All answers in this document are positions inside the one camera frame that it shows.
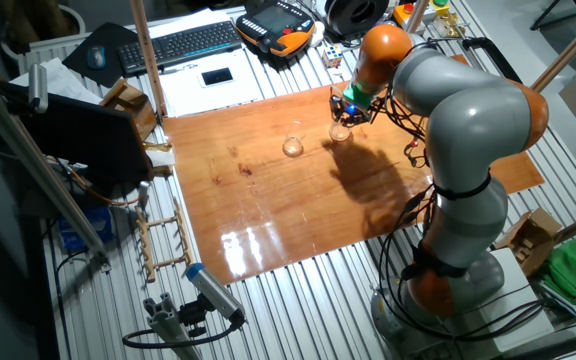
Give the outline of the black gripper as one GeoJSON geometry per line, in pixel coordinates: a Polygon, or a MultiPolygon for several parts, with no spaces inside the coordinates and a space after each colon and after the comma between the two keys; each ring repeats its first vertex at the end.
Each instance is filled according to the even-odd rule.
{"type": "Polygon", "coordinates": [[[364,110],[339,95],[332,95],[330,97],[330,110],[332,114],[332,127],[339,127],[342,126],[343,123],[349,123],[348,128],[353,128],[368,123],[371,120],[369,110],[364,110]]]}

